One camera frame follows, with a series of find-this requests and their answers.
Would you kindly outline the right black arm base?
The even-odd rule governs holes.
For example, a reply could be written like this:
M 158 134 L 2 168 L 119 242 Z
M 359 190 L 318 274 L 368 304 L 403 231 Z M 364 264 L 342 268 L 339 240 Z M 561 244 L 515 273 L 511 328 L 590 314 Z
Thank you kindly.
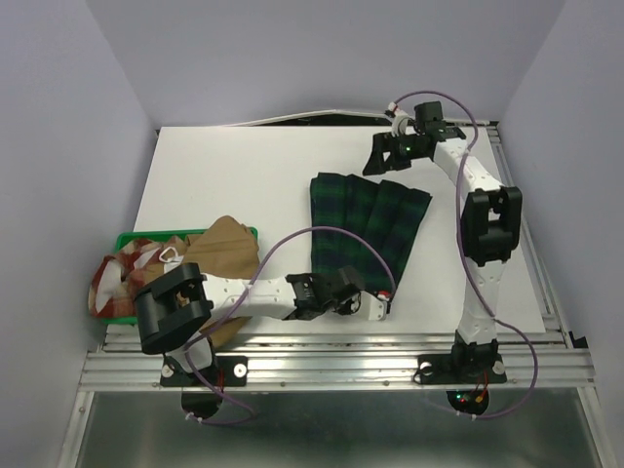
M 424 354 L 417 357 L 412 381 L 421 385 L 502 384 L 507 374 L 500 354 L 468 364 L 455 363 L 450 354 Z

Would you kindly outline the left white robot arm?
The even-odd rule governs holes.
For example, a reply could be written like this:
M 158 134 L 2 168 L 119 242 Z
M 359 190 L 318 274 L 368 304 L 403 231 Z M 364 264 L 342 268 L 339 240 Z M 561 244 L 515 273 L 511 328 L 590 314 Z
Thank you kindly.
M 228 279 L 186 263 L 148 283 L 134 299 L 141 351 L 180 350 L 208 321 L 267 317 L 311 321 L 327 312 L 352 312 L 366 283 L 351 266 L 323 275 L 290 274 L 257 280 Z

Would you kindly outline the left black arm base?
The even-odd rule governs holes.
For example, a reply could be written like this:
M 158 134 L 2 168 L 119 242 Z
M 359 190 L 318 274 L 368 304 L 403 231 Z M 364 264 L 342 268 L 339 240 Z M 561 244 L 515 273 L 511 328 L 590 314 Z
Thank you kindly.
M 217 355 L 215 361 L 198 372 L 209 383 L 219 389 L 245 387 L 249 360 L 245 356 Z M 166 356 L 160 369 L 160 385 L 165 388 L 202 387 L 202 381 L 192 370 L 184 370 L 179 362 Z

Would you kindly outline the dark green plaid skirt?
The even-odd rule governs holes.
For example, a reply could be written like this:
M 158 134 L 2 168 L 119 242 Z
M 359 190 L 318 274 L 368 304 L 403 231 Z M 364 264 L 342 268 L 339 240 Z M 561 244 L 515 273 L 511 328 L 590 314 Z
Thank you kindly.
M 432 196 L 419 189 L 357 175 L 319 173 L 310 181 L 314 226 L 340 228 L 312 233 L 312 271 L 329 274 L 354 267 L 371 293 L 392 292 L 405 272 L 417 231 Z

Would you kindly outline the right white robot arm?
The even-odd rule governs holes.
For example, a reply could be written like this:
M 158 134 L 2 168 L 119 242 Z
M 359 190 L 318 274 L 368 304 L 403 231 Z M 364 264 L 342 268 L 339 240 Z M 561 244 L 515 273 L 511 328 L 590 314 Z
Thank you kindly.
M 437 101 L 417 105 L 412 115 L 391 102 L 388 133 L 373 137 L 363 173 L 383 175 L 429 159 L 454 183 L 457 245 L 466 276 L 462 315 L 447 354 L 427 354 L 414 379 L 442 385 L 506 379 L 498 352 L 496 305 L 507 262 L 520 242 L 523 195 L 506 186 L 472 154 L 476 136 L 445 122 Z

